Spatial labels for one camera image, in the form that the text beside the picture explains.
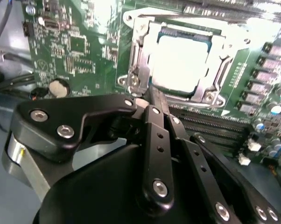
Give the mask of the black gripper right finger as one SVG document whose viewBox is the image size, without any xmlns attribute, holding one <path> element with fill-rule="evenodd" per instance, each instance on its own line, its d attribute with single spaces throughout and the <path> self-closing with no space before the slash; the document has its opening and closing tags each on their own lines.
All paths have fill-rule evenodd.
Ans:
<svg viewBox="0 0 281 224">
<path fill-rule="evenodd" d="M 281 215 L 271 203 L 199 133 L 189 136 L 182 122 L 170 114 L 166 97 L 157 91 L 170 136 L 189 164 L 209 224 L 279 224 Z"/>
</svg>

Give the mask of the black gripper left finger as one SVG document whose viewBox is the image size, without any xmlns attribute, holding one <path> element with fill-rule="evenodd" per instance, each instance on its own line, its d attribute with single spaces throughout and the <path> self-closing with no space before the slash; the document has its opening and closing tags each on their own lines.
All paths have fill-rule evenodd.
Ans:
<svg viewBox="0 0 281 224">
<path fill-rule="evenodd" d="M 111 94 L 22 102 L 14 110 L 5 151 L 16 177 L 40 200 L 73 171 L 77 151 L 119 138 L 141 147 L 144 171 L 137 193 L 154 208 L 174 202 L 169 108 L 164 93 L 149 87 L 136 99 Z"/>
</svg>

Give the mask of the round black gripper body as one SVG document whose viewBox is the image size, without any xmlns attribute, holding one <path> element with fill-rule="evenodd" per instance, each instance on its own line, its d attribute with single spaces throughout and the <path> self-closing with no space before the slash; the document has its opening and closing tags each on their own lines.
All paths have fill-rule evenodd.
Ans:
<svg viewBox="0 0 281 224">
<path fill-rule="evenodd" d="M 174 205 L 164 215 L 148 214 L 141 180 L 144 153 L 124 146 L 63 177 L 46 194 L 40 224 L 213 224 L 181 143 L 171 144 Z"/>
</svg>

